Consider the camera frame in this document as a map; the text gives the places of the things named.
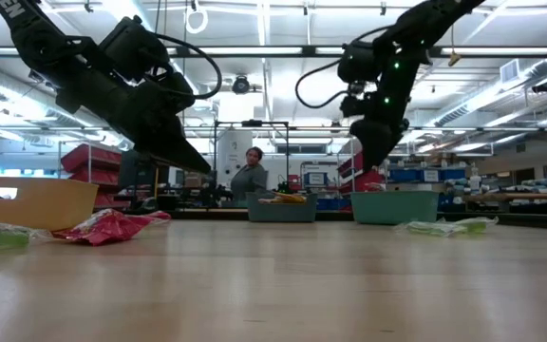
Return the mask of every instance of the gray plastic bin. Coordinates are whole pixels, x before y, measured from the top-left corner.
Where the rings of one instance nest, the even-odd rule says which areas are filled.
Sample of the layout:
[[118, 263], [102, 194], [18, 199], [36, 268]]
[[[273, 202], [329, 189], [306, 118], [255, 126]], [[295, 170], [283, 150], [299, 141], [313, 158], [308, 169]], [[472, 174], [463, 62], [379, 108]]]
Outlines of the gray plastic bin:
[[351, 206], [353, 216], [358, 223], [434, 222], [438, 214], [438, 193], [433, 191], [352, 193]]
[[318, 195], [310, 194], [305, 204], [262, 204], [258, 199], [274, 195], [246, 194], [250, 222], [314, 222]]

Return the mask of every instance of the gray shirt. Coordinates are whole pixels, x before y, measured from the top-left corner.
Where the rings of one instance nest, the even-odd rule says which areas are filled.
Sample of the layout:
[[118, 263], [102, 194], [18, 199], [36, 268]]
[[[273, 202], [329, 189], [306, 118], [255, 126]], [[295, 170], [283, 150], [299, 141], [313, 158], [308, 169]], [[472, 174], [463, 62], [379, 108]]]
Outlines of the gray shirt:
[[264, 192], [266, 188], [267, 172], [258, 164], [257, 166], [244, 165], [232, 179], [232, 192], [234, 200], [246, 200], [248, 192]]

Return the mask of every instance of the woman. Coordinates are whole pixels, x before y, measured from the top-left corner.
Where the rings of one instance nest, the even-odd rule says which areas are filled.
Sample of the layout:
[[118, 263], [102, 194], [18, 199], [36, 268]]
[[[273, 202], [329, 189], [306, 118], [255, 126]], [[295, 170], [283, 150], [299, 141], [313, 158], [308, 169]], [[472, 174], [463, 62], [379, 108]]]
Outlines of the woman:
[[232, 179], [234, 201], [245, 201], [246, 193], [265, 191], [267, 172], [261, 166], [263, 151], [258, 147], [251, 147], [246, 151], [246, 165], [237, 171]]

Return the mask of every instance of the wooden tabletop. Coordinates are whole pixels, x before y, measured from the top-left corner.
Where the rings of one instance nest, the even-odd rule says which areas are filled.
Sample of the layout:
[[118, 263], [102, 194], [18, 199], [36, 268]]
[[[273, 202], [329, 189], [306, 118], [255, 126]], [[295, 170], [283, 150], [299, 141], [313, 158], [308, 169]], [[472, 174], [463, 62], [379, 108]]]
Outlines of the wooden tabletop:
[[0, 251], [0, 342], [547, 341], [547, 230], [182, 221]]

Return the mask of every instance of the plastic bag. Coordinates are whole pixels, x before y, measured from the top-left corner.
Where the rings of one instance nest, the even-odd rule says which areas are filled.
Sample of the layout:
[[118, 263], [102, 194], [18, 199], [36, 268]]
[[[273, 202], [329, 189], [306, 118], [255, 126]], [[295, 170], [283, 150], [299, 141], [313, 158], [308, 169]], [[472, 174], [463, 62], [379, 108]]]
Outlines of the plastic bag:
[[499, 221], [500, 220], [498, 218], [467, 218], [458, 220], [454, 223], [465, 227], [468, 234], [480, 234], [484, 233], [485, 230], [491, 228], [492, 226], [498, 224]]
[[468, 218], [457, 222], [445, 222], [444, 219], [438, 222], [410, 222], [397, 225], [394, 230], [397, 232], [409, 232], [415, 234], [426, 234], [436, 237], [449, 238], [456, 234], [481, 234], [497, 224], [498, 219], [490, 218]]
[[106, 209], [92, 215], [75, 228], [55, 232], [54, 236], [71, 241], [87, 241], [93, 246], [100, 246], [104, 243], [127, 241], [147, 225], [169, 219], [170, 215], [163, 212], [131, 216]]
[[0, 248], [26, 247], [54, 240], [49, 231], [0, 223]]

